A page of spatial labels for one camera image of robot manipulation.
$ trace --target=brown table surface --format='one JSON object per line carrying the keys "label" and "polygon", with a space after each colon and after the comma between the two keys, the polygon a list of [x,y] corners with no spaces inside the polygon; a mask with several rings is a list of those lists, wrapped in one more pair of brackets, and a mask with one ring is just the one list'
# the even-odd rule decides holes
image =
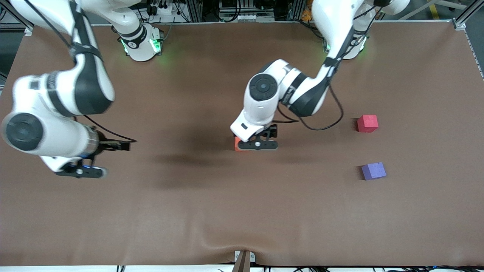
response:
{"label": "brown table surface", "polygon": [[[451,23],[375,24],[334,79],[341,123],[283,124],[279,150],[246,153],[229,126],[247,81],[277,58],[315,76],[324,55],[310,31],[177,25],[143,63],[109,27],[95,34],[117,97],[94,118],[139,142],[98,157],[107,178],[77,180],[0,141],[0,265],[209,264],[241,249],[265,265],[484,264],[484,82]],[[0,116],[16,78],[71,67],[54,33],[35,29]],[[380,128],[356,132],[362,114]],[[328,96],[307,121],[338,116]],[[373,162],[388,176],[363,181]]]}

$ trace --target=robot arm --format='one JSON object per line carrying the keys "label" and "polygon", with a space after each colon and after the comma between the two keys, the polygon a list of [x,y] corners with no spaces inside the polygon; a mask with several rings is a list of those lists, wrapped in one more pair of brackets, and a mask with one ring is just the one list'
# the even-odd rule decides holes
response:
{"label": "robot arm", "polygon": [[[48,28],[27,2],[11,3],[26,19]],[[75,66],[67,71],[19,78],[13,88],[12,111],[2,122],[2,135],[10,146],[39,155],[52,171],[66,174],[72,170],[72,163],[93,159],[106,148],[100,132],[71,117],[104,113],[114,101],[114,89],[89,21],[76,2],[30,0],[30,3],[57,30],[71,36],[70,53]],[[94,177],[104,174],[100,168],[90,172]]]}
{"label": "robot arm", "polygon": [[84,11],[109,21],[121,37],[126,53],[136,61],[146,61],[161,53],[160,30],[142,23],[128,7],[141,0],[76,0]]}
{"label": "robot arm", "polygon": [[[363,47],[366,30],[376,14],[372,5],[387,6],[390,0],[315,0],[313,19],[326,38],[330,51],[317,76],[310,78],[284,60],[276,60],[259,71],[247,84],[244,109],[230,126],[243,142],[268,129],[281,102],[298,117],[315,114],[323,104],[331,79],[342,59],[356,56]],[[354,20],[354,17],[366,15]]]}

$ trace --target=black cable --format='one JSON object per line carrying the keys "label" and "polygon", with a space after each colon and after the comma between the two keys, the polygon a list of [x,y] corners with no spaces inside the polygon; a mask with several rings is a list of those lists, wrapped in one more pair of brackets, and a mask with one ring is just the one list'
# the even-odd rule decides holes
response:
{"label": "black cable", "polygon": [[91,121],[93,124],[97,125],[97,126],[98,126],[98,127],[100,127],[101,129],[103,129],[103,130],[105,130],[105,131],[107,131],[107,132],[111,133],[112,135],[116,135],[116,136],[118,136],[118,137],[120,137],[120,138],[126,139],[126,140],[128,140],[130,143],[136,143],[136,142],[137,142],[135,139],[131,139],[131,138],[125,137],[125,136],[123,136],[123,135],[120,135],[120,134],[117,134],[117,133],[115,133],[115,132],[112,132],[112,131],[108,130],[107,128],[105,128],[105,127],[101,126],[100,124],[98,124],[96,121],[94,121],[94,120],[93,120],[91,117],[89,117],[89,116],[87,116],[87,115],[83,115],[83,116],[84,116],[84,117],[86,117],[86,119],[88,119],[89,121]]}
{"label": "black cable", "polygon": [[304,21],[299,20],[299,19],[291,19],[290,21],[296,21],[296,22],[301,23],[303,26],[305,26],[305,27],[307,27],[307,28],[314,29],[314,30],[318,30],[318,28],[317,28],[317,27],[313,27],[313,26],[311,26],[310,24],[306,24]]}
{"label": "black cable", "polygon": [[187,22],[189,23],[190,20],[188,20],[188,17],[185,15],[185,12],[183,11],[182,9],[182,6],[180,5],[180,2],[178,0],[175,0],[173,1],[173,3],[175,4],[175,7],[177,8],[177,10],[180,12],[180,15],[181,17]]}
{"label": "black cable", "polygon": [[307,21],[307,23],[305,23],[304,21],[302,20],[299,20],[299,19],[291,19],[290,21],[296,21],[296,22],[299,22],[300,24],[302,24],[303,26],[309,28],[311,30],[311,32],[316,36],[318,37],[319,39],[322,39],[324,40],[323,36],[321,34],[319,34],[317,32],[318,28],[317,27],[313,27],[311,26],[311,24],[309,23],[309,21]]}
{"label": "black cable", "polygon": [[[368,32],[370,31],[371,25],[373,24],[373,22],[375,21],[375,19],[377,18],[378,14],[379,14],[380,12],[381,12],[381,11],[378,11],[378,12],[375,14],[375,16],[373,17],[373,19],[371,19],[370,24],[368,25],[368,27],[366,28],[366,30],[365,30],[365,32],[362,34],[362,36],[366,36],[366,35],[368,34]],[[343,54],[343,55],[341,56],[341,58],[343,58],[344,56],[346,56],[347,54],[349,54],[349,53],[351,52],[351,50],[352,50],[352,49],[353,49],[355,46],[357,46],[357,45],[359,45],[359,43],[358,43],[358,44],[355,44],[355,45],[352,45],[352,46],[351,46],[351,47],[350,47],[350,48],[349,48],[349,49],[346,51],[346,53],[345,53],[345,54]]]}
{"label": "black cable", "polygon": [[289,13],[286,13],[286,14],[281,15],[281,16],[270,16],[270,15],[268,15],[268,16],[270,16],[270,17],[272,17],[272,18],[284,18],[284,17],[287,17],[287,15],[288,15],[288,14],[289,14]]}
{"label": "black cable", "polygon": [[284,112],[282,112],[281,108],[279,107],[279,104],[277,104],[277,111],[282,115],[284,116],[284,118],[286,118],[287,120],[289,121],[279,121],[279,120],[273,120],[272,122],[273,123],[280,123],[280,124],[288,124],[288,123],[297,123],[299,122],[299,120],[296,120],[296,119],[293,119],[289,116],[287,116]]}
{"label": "black cable", "polygon": [[318,38],[319,38],[319,39],[321,39],[321,40],[324,40],[323,36],[322,36],[322,35],[320,35],[320,34],[318,34],[318,33],[316,32],[316,30],[315,30],[315,29],[313,29],[312,27],[311,27],[311,28],[309,28],[309,29],[311,30],[311,32],[312,32],[312,33],[313,33],[313,34],[314,34],[316,37],[318,37]]}
{"label": "black cable", "polygon": [[[472,272],[472,270],[467,269],[465,267],[455,267],[455,266],[448,266],[448,265],[434,266],[434,267],[431,267],[431,268],[422,268],[422,269],[420,269],[418,267],[412,267],[411,269],[412,269],[412,271],[415,271],[415,272],[432,271],[432,270],[435,270],[435,269],[452,269],[452,270],[458,270],[458,271],[464,271],[464,272]],[[385,271],[385,272],[402,272],[402,271],[388,270],[388,271]]]}
{"label": "black cable", "polygon": [[64,36],[62,36],[62,34],[47,20],[47,18],[44,17],[44,15],[42,13],[40,13],[40,11],[34,6],[32,5],[32,3],[29,1],[29,0],[24,0],[25,3],[27,3],[27,5],[29,5],[29,7],[31,9],[33,9],[35,11],[36,14],[38,14],[38,16],[40,16],[40,18],[42,18],[42,20],[45,21],[45,23],[47,25],[49,25],[49,27],[55,32],[55,34],[62,40],[62,42],[64,42],[64,44],[68,47],[68,48],[71,48],[71,45],[70,43],[64,38]]}
{"label": "black cable", "polygon": [[140,19],[141,19],[141,21],[142,21],[142,22],[144,22],[144,23],[147,23],[147,22],[148,22],[148,20],[146,19],[146,17],[144,17],[143,15],[141,15],[141,11],[139,10],[139,8],[138,8],[138,7],[136,7],[136,9],[138,9],[138,14],[139,14],[139,17],[141,17],[141,18],[140,18]]}
{"label": "black cable", "polygon": [[224,19],[221,19],[220,16],[217,14],[217,10],[220,11],[220,8],[218,8],[218,9],[216,8],[216,3],[217,3],[217,0],[214,0],[212,2],[212,9],[213,9],[213,15],[215,16],[215,18],[219,22],[230,23],[230,22],[234,21],[235,19],[237,19],[239,17],[239,15],[241,14],[242,3],[241,3],[240,0],[237,0],[237,3],[239,4],[239,11],[237,11],[237,4],[235,4],[235,14],[234,14],[234,16],[229,21],[225,21]]}
{"label": "black cable", "polygon": [[354,17],[354,18],[353,18],[353,20],[356,20],[356,19],[358,19],[358,18],[360,18],[360,17],[362,17],[362,16],[367,15],[367,14],[368,14],[368,12],[370,12],[370,11],[374,10],[375,8],[376,8],[376,6],[373,6],[371,9],[369,9],[369,10],[367,10],[367,11],[363,12],[362,14],[360,14],[360,15],[358,15],[358,16],[356,16],[356,17]]}
{"label": "black cable", "polygon": [[339,108],[339,111],[341,113],[340,117],[338,118],[338,120],[334,123],[332,123],[331,125],[329,126],[325,126],[325,127],[322,127],[322,128],[312,128],[310,127],[308,124],[306,124],[306,122],[301,118],[299,117],[299,120],[301,121],[301,123],[303,123],[303,125],[310,129],[310,130],[316,130],[316,131],[321,131],[321,130],[327,130],[329,128],[332,128],[334,126],[336,126],[342,119],[343,119],[343,116],[345,115],[345,111],[343,109],[343,106],[341,105],[341,102],[339,101],[338,97],[336,96],[336,94],[334,93],[334,90],[333,88],[331,87],[331,84],[329,85],[329,90],[331,92],[331,95],[333,96],[334,98],[334,101],[336,102],[336,104],[338,105],[338,108]]}

